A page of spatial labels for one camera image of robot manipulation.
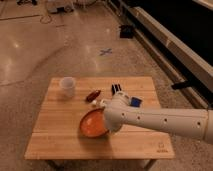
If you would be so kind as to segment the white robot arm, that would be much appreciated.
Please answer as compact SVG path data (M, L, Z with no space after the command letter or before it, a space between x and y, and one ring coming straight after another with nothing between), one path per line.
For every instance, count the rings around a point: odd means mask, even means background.
M132 107L128 95L119 91L104 101L103 114L111 132L132 125L213 144L213 110Z

